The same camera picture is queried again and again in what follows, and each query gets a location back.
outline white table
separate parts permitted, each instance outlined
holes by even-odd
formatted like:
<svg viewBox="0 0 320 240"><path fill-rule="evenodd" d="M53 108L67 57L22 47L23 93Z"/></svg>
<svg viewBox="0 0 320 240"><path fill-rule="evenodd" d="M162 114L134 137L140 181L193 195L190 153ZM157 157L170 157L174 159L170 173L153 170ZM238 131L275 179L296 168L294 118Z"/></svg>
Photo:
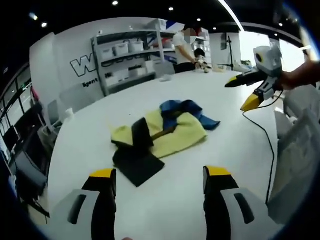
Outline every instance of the white table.
<svg viewBox="0 0 320 240"><path fill-rule="evenodd" d="M203 166L227 168L240 187L265 201L272 152L265 133L242 116L240 108L257 85L224 88L237 72L187 72L172 81L153 80L110 95L63 124L48 179L50 212L73 189L81 189L90 173L113 167L111 127L131 126L167 100L193 100L205 116L221 121L206 142L161 159L165 167L136 188L117 172L115 237L134 240L204 240ZM263 126L278 154L272 107L248 112Z"/></svg>

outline ceiling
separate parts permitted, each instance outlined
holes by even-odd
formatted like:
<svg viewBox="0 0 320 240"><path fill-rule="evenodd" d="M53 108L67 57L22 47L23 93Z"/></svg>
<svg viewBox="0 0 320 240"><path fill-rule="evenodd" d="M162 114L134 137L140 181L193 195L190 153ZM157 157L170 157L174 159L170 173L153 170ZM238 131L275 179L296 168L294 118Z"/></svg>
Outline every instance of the ceiling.
<svg viewBox="0 0 320 240"><path fill-rule="evenodd" d="M5 14L1 15L1 30L4 36L4 47L1 49L1 70L8 68L0 88L14 76L15 72L29 60L29 49L35 42L54 32L61 33L69 28L108 18L149 17L171 20L179 23L194 22L201 18L200 25L212 31L219 23L233 22L228 12L217 0L118 0L112 6L112 0L82 1L77 3L42 1L41 3L6 2ZM277 0L226 0L240 22L262 24L286 31L299 38L299 31L292 22L279 27L275 22L275 10L279 10ZM38 16L34 21L29 17L33 12ZM280 15L280 21L286 21ZM47 22L46 28L41 23Z"/></svg>

